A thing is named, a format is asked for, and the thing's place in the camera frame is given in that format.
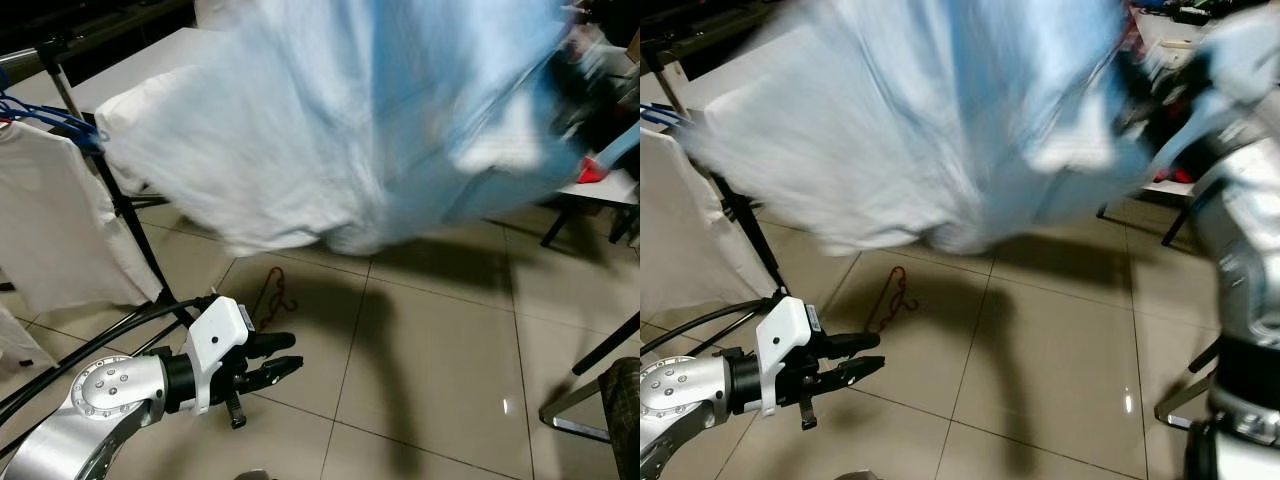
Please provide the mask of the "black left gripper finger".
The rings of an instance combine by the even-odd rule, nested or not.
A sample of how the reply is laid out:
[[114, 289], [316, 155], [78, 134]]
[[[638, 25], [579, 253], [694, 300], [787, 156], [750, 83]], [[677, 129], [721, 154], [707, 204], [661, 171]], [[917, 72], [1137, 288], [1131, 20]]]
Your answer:
[[850, 356], [841, 358], [836, 366], [828, 371], [828, 392], [851, 387], [861, 379], [865, 379], [881, 370], [884, 364], [886, 358], [883, 356]]
[[826, 357], [852, 357], [859, 352], [873, 349], [879, 344], [881, 335], [876, 332], [831, 334], [826, 337]]
[[259, 369], [248, 371], [248, 392], [256, 392], [273, 387], [292, 372], [303, 367], [303, 365], [305, 358], [301, 356], [270, 358], [261, 364]]
[[296, 337], [288, 332], [251, 332], [246, 340], [246, 358], [266, 358], [296, 344]]

